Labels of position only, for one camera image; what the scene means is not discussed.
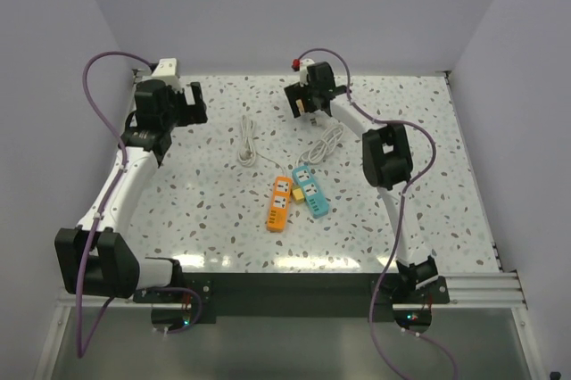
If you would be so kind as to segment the blue power strip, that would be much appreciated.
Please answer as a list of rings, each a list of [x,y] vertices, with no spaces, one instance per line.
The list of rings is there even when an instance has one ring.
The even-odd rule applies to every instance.
[[[325,217],[329,213],[329,203],[310,168],[306,165],[295,168],[293,179],[295,184],[301,188],[312,217],[314,219]]]

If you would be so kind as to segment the yellow plug adapter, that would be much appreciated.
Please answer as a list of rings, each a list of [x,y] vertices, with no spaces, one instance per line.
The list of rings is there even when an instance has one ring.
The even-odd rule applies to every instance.
[[[300,114],[304,114],[304,113],[305,113],[305,110],[304,110],[304,105],[303,105],[302,99],[298,99],[298,100],[295,102],[295,104],[296,104],[296,107],[297,107],[298,112],[299,112]]]

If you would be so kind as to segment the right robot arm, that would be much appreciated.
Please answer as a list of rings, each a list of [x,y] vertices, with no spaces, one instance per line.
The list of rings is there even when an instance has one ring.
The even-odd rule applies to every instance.
[[[295,59],[292,68],[299,73],[299,81],[286,87],[285,95],[295,118],[324,112],[360,139],[365,179],[378,190],[394,232],[389,261],[396,263],[398,277],[392,281],[393,295],[418,302],[438,278],[438,270],[428,241],[422,236],[417,213],[406,201],[415,178],[407,123],[367,114],[348,85],[335,83],[327,62]]]

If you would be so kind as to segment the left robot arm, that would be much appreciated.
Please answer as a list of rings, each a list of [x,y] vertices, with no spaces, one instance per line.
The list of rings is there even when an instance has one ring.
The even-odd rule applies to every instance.
[[[166,302],[185,291],[179,263],[139,259],[126,236],[139,198],[162,165],[174,128],[207,122],[202,87],[160,79],[137,83],[110,176],[92,207],[73,228],[62,228],[54,246],[68,293],[127,299],[145,288]]]

